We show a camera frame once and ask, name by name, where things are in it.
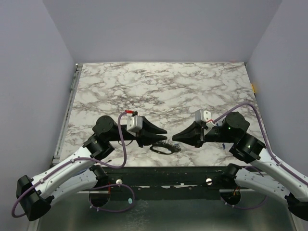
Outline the metal key holder plate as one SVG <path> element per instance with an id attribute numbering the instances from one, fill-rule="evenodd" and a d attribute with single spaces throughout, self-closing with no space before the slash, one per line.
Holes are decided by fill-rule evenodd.
<path id="1" fill-rule="evenodd" d="M 173 145 L 174 144 L 160 141 L 152 144 L 150 150 L 157 154 L 163 154 L 163 155 L 171 155 L 181 151 L 180 147 L 174 147 Z"/>

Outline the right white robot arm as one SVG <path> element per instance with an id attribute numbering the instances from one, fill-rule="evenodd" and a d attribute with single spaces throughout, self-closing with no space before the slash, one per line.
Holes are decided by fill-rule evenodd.
<path id="1" fill-rule="evenodd" d="M 219 176 L 219 181 L 226 188 L 234 185 L 253 189 L 267 196 L 274 197 L 288 206 L 289 211 L 300 219 L 308 219 L 308 187 L 304 183 L 307 176 L 296 170 L 285 170 L 275 156 L 270 156 L 265 144 L 247 133 L 250 124 L 238 112 L 231 112 L 220 126 L 214 125 L 210 112 L 198 110 L 195 121 L 184 131 L 173 135 L 173 141 L 179 141 L 196 148 L 206 142 L 231 143 L 230 153 L 238 160 L 267 173 L 269 178 L 249 172 L 244 167 L 228 164 Z"/>

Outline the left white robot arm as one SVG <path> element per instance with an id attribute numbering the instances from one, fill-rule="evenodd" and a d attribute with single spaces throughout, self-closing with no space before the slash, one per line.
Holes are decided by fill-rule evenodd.
<path id="1" fill-rule="evenodd" d="M 122 116 L 129 114 L 127 123 L 120 124 Z M 103 162 L 114 151 L 111 142 L 136 141 L 139 147 L 149 146 L 167 139 L 167 131 L 152 124 L 137 112 L 126 110 L 114 121 L 110 116 L 98 118 L 93 134 L 73 154 L 62 162 L 36 176 L 22 176 L 17 181 L 16 198 L 11 215 L 26 216 L 34 221 L 44 216 L 52 204 L 65 196 L 85 189 L 101 190 L 108 182 L 102 167 L 123 168 L 127 151 L 123 151 L 123 163 L 119 166 Z"/>

